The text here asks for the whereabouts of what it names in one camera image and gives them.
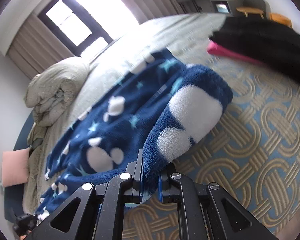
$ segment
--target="black cloth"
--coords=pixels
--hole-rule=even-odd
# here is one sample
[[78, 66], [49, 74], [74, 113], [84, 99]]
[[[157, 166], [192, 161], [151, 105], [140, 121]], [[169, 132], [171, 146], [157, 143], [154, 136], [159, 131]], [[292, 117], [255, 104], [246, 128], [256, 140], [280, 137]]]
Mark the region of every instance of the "black cloth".
[[210, 39], [264, 62], [300, 83], [300, 35], [285, 25], [249, 17], [227, 17]]

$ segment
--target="wooden stool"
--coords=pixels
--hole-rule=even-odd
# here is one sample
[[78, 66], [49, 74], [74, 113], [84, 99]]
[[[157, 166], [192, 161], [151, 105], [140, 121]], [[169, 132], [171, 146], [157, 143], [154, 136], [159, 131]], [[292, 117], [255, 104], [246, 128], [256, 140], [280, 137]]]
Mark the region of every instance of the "wooden stool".
[[253, 7], [237, 7], [237, 11], [238, 11], [238, 12], [244, 13], [244, 15], [245, 15], [246, 17], [249, 16], [249, 15], [248, 15], [249, 13], [260, 14], [261, 18], [264, 19], [264, 18], [263, 18], [264, 11], [263, 11], [263, 10], [260, 10], [260, 9], [258, 9], [258, 8], [253, 8]]
[[269, 14], [269, 18], [270, 20], [274, 21], [274, 22], [278, 22], [278, 23], [281, 23], [283, 25], [286, 25], [290, 28], [292, 28], [292, 22], [289, 18], [281, 15], [281, 14], [278, 14], [278, 13], [270, 13]]

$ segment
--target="table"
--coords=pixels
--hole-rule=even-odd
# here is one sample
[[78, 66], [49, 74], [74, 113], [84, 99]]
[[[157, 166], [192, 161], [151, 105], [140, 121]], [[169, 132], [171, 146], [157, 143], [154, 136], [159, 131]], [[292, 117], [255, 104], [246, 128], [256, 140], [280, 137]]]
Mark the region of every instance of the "table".
[[264, 11], [263, 10], [260, 10], [258, 8], [253, 8], [253, 7], [237, 7], [237, 11], [238, 12], [242, 12], [244, 13], [244, 15], [246, 17], [248, 17], [248, 14], [249, 13], [252, 13], [252, 14], [260, 14], [261, 18], [263, 18], [263, 14], [264, 14]]

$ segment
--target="window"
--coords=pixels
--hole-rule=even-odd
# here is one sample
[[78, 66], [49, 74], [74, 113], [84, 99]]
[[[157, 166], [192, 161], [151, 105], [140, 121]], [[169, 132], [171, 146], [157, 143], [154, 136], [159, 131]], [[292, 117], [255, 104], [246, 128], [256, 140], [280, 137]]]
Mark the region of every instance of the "window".
[[53, 0], [39, 18], [75, 56], [87, 60], [139, 25], [121, 0]]

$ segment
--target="black bracket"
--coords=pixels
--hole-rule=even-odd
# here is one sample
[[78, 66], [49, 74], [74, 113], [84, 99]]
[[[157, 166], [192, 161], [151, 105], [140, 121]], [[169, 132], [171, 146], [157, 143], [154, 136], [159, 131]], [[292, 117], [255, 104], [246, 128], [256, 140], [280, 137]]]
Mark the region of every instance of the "black bracket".
[[[142, 172], [140, 149], [125, 173], [101, 185], [83, 184], [26, 240], [122, 239], [124, 204], [142, 201]], [[158, 192], [162, 203], [177, 203], [180, 240], [277, 239], [220, 185], [194, 183], [172, 163], [159, 176]]]
[[277, 240], [216, 182], [195, 183], [172, 163], [159, 181], [161, 202], [177, 203], [180, 240]]

